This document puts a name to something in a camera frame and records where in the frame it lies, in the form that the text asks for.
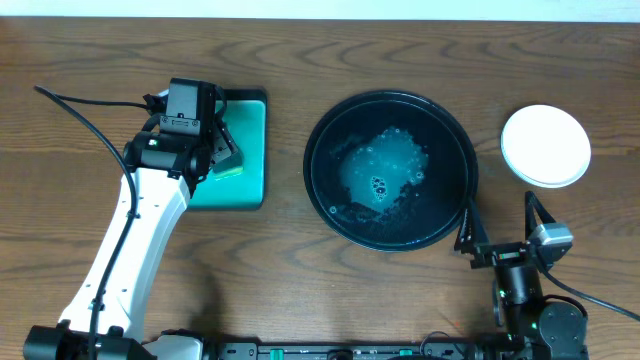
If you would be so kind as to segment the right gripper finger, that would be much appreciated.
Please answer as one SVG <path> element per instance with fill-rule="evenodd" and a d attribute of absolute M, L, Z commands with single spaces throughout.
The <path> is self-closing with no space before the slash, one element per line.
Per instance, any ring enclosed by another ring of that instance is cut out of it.
<path fill-rule="evenodd" d="M 533 191 L 527 191 L 524 195 L 525 204 L 525 239 L 527 241 L 542 242 L 547 236 L 549 224 L 554 224 L 555 219 L 542 205 Z"/>
<path fill-rule="evenodd" d="M 454 250 L 460 253 L 483 253 L 489 244 L 476 202 L 470 198 L 464 209 Z"/>

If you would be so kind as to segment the green scouring sponge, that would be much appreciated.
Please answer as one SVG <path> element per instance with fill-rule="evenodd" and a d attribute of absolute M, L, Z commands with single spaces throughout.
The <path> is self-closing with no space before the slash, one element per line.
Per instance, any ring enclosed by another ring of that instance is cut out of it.
<path fill-rule="evenodd" d="M 244 159 L 241 152 L 237 152 L 212 166 L 212 173 L 216 179 L 236 176 L 244 170 Z"/>

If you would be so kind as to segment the white plate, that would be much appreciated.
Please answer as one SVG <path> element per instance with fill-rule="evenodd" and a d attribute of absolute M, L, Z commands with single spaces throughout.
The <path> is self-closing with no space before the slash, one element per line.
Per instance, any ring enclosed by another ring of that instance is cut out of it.
<path fill-rule="evenodd" d="M 571 114 L 551 105 L 529 105 L 507 119 L 500 136 L 503 158 L 521 180 L 542 188 L 577 182 L 589 168 L 591 143 Z"/>

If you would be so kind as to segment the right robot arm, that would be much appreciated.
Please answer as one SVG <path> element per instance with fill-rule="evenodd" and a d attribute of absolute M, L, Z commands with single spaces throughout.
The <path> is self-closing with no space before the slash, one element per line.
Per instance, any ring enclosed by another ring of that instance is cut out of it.
<path fill-rule="evenodd" d="M 467 359 L 577 360 L 589 357 L 588 312 L 567 296 L 544 294 L 540 277 L 571 249 L 573 235 L 536 195 L 525 193 L 521 242 L 492 244 L 474 200 L 467 201 L 454 249 L 472 256 L 473 269 L 495 274 L 494 304 L 501 333 L 480 335 L 466 347 Z"/>

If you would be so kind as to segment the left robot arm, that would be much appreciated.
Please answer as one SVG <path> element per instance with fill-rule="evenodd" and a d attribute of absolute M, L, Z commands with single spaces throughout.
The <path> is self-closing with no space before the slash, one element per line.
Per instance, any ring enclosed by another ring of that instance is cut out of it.
<path fill-rule="evenodd" d="M 200 359 L 187 334 L 145 343 L 148 298 L 168 239 L 196 187 L 238 152 L 223 121 L 224 90 L 174 78 L 165 96 L 146 95 L 142 130 L 118 151 L 118 204 L 82 287 L 53 327 L 33 326 L 27 359 Z"/>

